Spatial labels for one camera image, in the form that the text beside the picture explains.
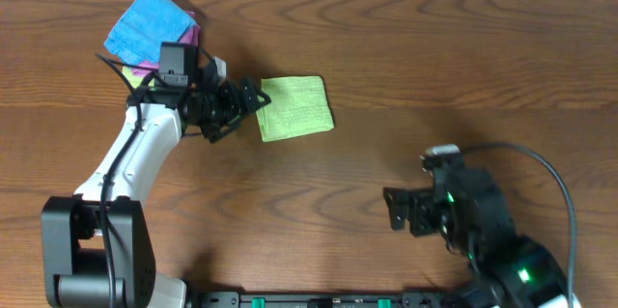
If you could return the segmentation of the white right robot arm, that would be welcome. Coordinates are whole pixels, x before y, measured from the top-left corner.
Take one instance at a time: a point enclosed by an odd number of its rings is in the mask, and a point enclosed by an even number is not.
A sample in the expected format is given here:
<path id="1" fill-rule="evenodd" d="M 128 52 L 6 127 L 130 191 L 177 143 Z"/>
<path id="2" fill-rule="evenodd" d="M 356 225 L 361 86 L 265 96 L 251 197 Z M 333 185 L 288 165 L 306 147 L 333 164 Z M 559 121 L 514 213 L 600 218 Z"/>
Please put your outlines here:
<path id="1" fill-rule="evenodd" d="M 416 237 L 439 234 L 468 258 L 474 280 L 447 294 L 442 307 L 566 307 L 567 277 L 540 243 L 520 235 L 492 175 L 457 168 L 419 189 L 386 187 L 391 228 Z"/>

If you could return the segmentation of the light green microfiber cloth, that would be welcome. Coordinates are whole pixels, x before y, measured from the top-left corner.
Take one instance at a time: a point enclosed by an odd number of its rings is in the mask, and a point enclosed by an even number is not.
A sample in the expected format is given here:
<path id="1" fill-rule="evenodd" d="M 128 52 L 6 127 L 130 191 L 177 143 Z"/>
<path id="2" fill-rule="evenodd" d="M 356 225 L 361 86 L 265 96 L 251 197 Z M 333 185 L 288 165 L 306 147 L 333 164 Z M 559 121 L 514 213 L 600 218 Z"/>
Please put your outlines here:
<path id="1" fill-rule="evenodd" d="M 262 80 L 271 103 L 256 115 L 264 142 L 329 131 L 334 119 L 320 76 L 285 76 Z"/>

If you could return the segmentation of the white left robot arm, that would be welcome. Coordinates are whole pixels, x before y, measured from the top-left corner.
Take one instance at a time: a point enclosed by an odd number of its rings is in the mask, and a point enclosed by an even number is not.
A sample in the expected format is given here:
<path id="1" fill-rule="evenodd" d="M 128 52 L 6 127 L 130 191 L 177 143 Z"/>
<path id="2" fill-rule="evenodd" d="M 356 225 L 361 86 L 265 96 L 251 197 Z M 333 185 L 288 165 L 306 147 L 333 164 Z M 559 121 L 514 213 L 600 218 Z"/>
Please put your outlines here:
<path id="1" fill-rule="evenodd" d="M 271 98 L 251 79 L 173 86 L 146 79 L 126 100 L 121 132 L 70 197 L 42 208 L 44 286 L 52 307 L 188 307 L 182 280 L 156 269 L 144 207 L 188 126 L 211 143 Z"/>

